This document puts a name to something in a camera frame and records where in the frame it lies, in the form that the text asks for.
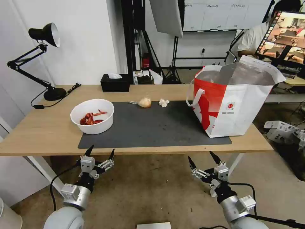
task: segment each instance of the red fire extinguisher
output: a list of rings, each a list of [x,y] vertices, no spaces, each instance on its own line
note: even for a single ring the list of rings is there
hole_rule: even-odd
[[[142,69],[144,69],[144,70],[149,69],[149,56],[148,56],[148,53],[144,53],[143,54]]]

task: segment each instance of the black desk mat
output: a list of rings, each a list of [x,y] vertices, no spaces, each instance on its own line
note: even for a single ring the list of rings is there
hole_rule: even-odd
[[[171,101],[165,108],[155,101],[146,109],[128,102],[113,105],[113,125],[97,135],[83,134],[80,149],[93,144],[95,148],[128,148],[232,143],[229,137],[209,138],[185,101]]]

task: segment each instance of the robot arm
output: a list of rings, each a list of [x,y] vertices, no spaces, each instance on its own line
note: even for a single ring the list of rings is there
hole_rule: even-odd
[[[210,151],[210,154],[218,165],[204,171],[197,169],[195,163],[188,157],[192,175],[202,182],[208,183],[210,188],[216,192],[217,202],[221,205],[230,227],[232,229],[268,229],[262,222],[245,217],[256,205],[255,200],[251,196],[237,197],[237,193],[227,183],[229,169],[226,167],[226,163],[222,162],[213,152]]]
[[[82,212],[86,210],[90,194],[93,192],[94,181],[114,166],[114,149],[108,160],[97,162],[90,157],[93,146],[81,156],[80,179],[75,184],[65,184],[61,192],[64,195],[65,207],[54,211],[46,220],[44,229],[82,229],[84,219]]]

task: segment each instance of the white tissue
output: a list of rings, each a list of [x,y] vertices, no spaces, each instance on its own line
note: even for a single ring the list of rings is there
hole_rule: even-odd
[[[119,74],[116,74],[116,73],[109,73],[108,77],[110,79],[121,79],[122,78]]]
[[[167,104],[169,104],[169,100],[160,99],[159,105],[162,107],[167,107]]]

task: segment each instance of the black desk lamp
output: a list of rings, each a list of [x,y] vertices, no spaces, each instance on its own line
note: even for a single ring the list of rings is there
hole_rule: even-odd
[[[47,88],[47,91],[44,93],[45,100],[48,101],[55,101],[62,99],[66,96],[67,92],[63,88],[55,88],[51,85],[50,82],[42,80],[38,77],[35,77],[26,71],[20,69],[22,65],[25,63],[35,59],[36,57],[40,56],[41,54],[45,53],[47,51],[47,44],[43,43],[45,40],[49,44],[60,47],[60,38],[58,35],[57,27],[54,23],[49,23],[43,29],[29,29],[29,35],[32,39],[35,39],[38,43],[40,43],[36,48],[32,49],[31,51],[23,54],[22,56],[18,57],[15,60],[9,61],[7,63],[8,67],[25,75],[26,77],[30,78],[31,80],[34,80],[35,82],[41,84],[42,86]],[[23,57],[29,55],[30,53],[40,49],[41,52],[30,57],[30,58],[24,58]]]

